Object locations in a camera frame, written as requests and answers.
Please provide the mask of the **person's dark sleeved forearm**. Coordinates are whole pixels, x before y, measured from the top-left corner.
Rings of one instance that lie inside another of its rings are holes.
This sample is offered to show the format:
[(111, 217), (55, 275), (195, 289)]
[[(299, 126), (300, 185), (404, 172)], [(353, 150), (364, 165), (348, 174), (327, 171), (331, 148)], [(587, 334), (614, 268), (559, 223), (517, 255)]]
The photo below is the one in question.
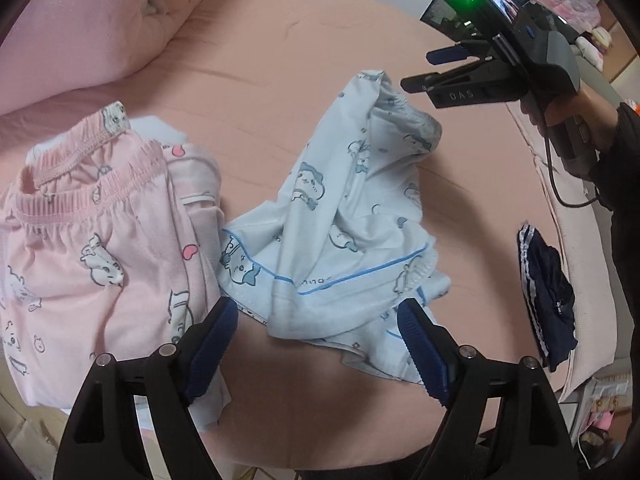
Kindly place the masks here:
[(634, 321), (630, 362), (632, 412), (627, 443), (639, 453), (639, 115), (627, 104), (618, 109), (611, 147), (591, 171), (603, 205), (612, 211), (612, 257)]

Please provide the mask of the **person's right hand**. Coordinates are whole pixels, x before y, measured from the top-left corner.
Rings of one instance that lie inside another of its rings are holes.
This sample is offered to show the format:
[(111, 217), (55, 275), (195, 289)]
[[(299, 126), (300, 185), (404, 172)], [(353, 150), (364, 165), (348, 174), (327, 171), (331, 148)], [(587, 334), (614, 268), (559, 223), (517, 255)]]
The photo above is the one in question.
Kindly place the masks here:
[(616, 137), (616, 108), (589, 86), (582, 86), (574, 96), (559, 96), (546, 107), (544, 114), (540, 114), (531, 99), (521, 100), (521, 112), (542, 136), (548, 127), (580, 118), (588, 129), (588, 142), (602, 153), (611, 148)]

